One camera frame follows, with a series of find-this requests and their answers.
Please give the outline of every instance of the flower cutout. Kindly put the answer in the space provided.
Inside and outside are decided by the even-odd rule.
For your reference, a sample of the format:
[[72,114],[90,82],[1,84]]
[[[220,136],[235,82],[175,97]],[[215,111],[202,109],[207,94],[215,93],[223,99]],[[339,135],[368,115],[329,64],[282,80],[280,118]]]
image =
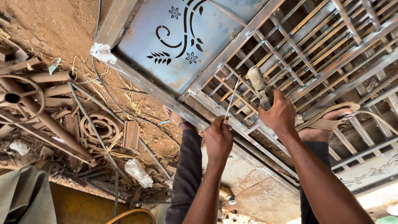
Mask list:
[[173,6],[172,6],[172,9],[169,10],[169,13],[172,14],[172,18],[175,17],[176,19],[178,19],[178,16],[181,15],[181,13],[178,12],[178,8],[174,8]]
[[189,60],[189,63],[192,64],[192,62],[196,63],[196,60],[198,57],[193,55],[193,52],[191,54],[187,53],[188,57],[185,58],[185,60]]

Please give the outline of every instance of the dark trousers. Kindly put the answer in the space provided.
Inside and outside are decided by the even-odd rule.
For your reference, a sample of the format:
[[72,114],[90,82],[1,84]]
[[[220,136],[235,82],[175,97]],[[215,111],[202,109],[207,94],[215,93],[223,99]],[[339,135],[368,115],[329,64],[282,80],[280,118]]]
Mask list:
[[[166,224],[181,224],[191,206],[202,180],[202,138],[191,130],[182,133],[182,144],[178,159],[177,172],[174,177],[171,205],[166,212]],[[329,147],[326,142],[304,142],[318,158],[329,168]],[[301,222],[303,224],[319,223],[308,199],[300,188]]]

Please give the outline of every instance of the orange hose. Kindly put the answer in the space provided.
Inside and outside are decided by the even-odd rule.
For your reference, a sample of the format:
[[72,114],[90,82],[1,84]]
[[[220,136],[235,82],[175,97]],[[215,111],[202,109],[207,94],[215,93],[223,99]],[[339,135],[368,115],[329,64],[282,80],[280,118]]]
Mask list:
[[133,212],[145,212],[145,213],[149,214],[149,216],[152,218],[153,224],[156,223],[155,217],[152,215],[152,213],[150,211],[148,211],[146,209],[142,209],[142,208],[136,208],[136,209],[133,209],[133,210],[130,210],[130,211],[126,211],[126,212],[114,217],[113,219],[111,219],[106,224],[112,224],[113,222],[115,222],[116,220],[120,219],[121,217],[126,216],[126,215],[128,215],[130,213],[133,213]]

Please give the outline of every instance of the leaf cutout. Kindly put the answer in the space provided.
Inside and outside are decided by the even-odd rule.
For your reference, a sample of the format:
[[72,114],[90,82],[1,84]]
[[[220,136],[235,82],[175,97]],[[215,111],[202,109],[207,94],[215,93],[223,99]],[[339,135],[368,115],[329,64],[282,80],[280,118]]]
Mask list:
[[199,45],[199,44],[196,44],[196,48],[197,48],[198,50],[200,50],[200,51],[202,51],[202,52],[203,52],[203,50],[202,50],[202,48],[200,47],[200,45]]

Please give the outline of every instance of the person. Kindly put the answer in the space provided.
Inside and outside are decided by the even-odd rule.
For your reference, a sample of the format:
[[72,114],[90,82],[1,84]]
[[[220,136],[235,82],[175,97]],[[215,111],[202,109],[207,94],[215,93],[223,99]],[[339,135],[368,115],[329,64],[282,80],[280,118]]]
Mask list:
[[[328,142],[332,131],[315,128],[295,130],[295,109],[279,90],[274,91],[274,104],[269,111],[258,109],[259,118],[279,137],[289,152],[300,178],[301,219],[313,223],[373,223],[355,196],[332,173]],[[348,108],[326,113],[322,118],[337,120],[350,114]],[[173,112],[167,114],[173,120]],[[217,117],[204,131],[209,157],[202,179],[202,138],[188,122],[180,122],[183,131],[180,158],[174,179],[171,206],[166,224],[213,224],[221,175],[232,150],[233,137],[224,116]]]

